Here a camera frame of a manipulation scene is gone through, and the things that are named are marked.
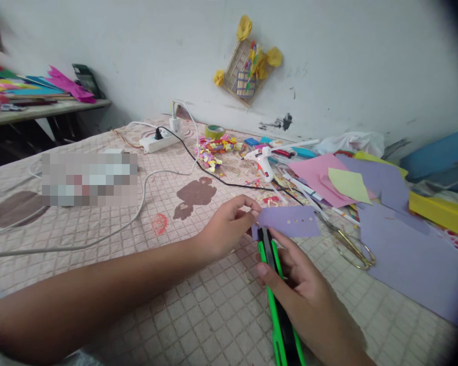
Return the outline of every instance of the light green paper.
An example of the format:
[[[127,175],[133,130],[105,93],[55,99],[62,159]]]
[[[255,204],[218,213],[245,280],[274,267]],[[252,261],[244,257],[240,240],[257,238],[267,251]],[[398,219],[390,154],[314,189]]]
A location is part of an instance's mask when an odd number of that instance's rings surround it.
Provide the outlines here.
[[[360,173],[328,168],[329,180],[336,189],[354,200],[372,204]]]

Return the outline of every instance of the white wall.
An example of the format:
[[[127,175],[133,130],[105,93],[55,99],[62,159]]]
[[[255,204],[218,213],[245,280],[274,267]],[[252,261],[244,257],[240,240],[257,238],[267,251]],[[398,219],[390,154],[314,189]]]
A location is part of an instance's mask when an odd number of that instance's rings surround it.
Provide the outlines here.
[[[248,112],[212,82],[242,14],[284,55]],[[91,67],[114,103],[83,115],[100,131],[168,112],[174,98],[241,131],[290,112],[288,131],[267,132],[289,140],[353,130],[412,140],[395,158],[458,131],[458,35],[432,0],[1,0],[0,27],[0,63],[18,73]]]

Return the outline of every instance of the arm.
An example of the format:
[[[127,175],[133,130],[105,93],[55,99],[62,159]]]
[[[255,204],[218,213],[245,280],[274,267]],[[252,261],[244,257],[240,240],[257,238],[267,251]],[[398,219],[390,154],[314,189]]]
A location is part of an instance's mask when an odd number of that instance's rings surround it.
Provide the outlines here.
[[[240,211],[244,205],[252,210]],[[193,238],[74,269],[0,299],[0,351],[24,363],[59,362],[123,314],[226,256],[260,211],[256,201],[235,197]]]
[[[300,339],[326,366],[373,366],[359,326],[309,257],[285,235],[270,229],[287,282],[266,263],[258,263],[265,284],[287,312]]]

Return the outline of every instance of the gold scissors handle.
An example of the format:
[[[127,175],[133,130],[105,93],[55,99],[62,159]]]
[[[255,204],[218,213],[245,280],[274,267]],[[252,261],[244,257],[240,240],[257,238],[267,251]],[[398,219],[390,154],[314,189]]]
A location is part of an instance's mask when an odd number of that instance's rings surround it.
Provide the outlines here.
[[[355,238],[352,235],[349,235],[346,232],[343,232],[341,229],[338,229],[337,227],[334,226],[333,235],[351,252],[353,253],[362,263],[363,266],[359,266],[356,263],[353,263],[351,259],[349,259],[344,253],[341,251],[341,249],[337,247],[339,253],[353,266],[356,268],[359,268],[361,270],[368,270],[370,267],[374,266],[376,264],[375,256],[371,252],[371,250],[358,238]],[[357,248],[356,245],[353,244],[351,240],[348,239],[348,236],[356,240],[357,242],[360,243],[361,246],[363,246],[369,253],[370,255],[370,260],[366,258],[362,251],[361,248]]]

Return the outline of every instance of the hand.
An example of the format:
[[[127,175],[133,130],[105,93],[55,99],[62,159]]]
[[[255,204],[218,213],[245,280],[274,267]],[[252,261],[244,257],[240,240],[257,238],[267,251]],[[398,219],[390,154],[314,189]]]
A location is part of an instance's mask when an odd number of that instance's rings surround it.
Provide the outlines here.
[[[258,263],[258,282],[273,291],[300,339],[327,366],[373,365],[364,351],[363,333],[324,276],[295,242],[274,229],[270,232],[283,246],[278,256],[288,280]]]
[[[240,210],[243,206],[251,211]],[[212,216],[207,226],[196,236],[196,240],[215,256],[225,257],[234,249],[241,237],[251,235],[251,226],[260,215],[261,206],[252,198],[241,195],[223,203]]]

